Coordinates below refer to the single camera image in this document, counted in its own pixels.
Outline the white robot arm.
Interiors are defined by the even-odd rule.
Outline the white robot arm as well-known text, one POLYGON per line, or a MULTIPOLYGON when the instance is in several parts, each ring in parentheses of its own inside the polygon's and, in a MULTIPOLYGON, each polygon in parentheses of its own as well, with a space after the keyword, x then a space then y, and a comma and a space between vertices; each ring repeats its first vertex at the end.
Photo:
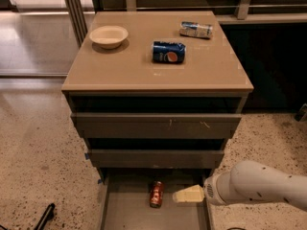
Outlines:
POLYGON ((202 186, 173 193, 176 203, 204 200, 216 206, 282 202, 307 211, 307 177, 246 160, 229 172, 206 178, 202 186))

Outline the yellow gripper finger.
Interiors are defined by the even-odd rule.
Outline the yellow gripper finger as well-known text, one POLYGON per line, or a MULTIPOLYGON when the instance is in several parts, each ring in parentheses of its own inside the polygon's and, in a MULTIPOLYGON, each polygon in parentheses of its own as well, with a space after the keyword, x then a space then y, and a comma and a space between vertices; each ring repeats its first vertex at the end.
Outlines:
POLYGON ((194 185, 173 193, 173 200, 176 203, 198 203, 205 198, 203 187, 194 185))

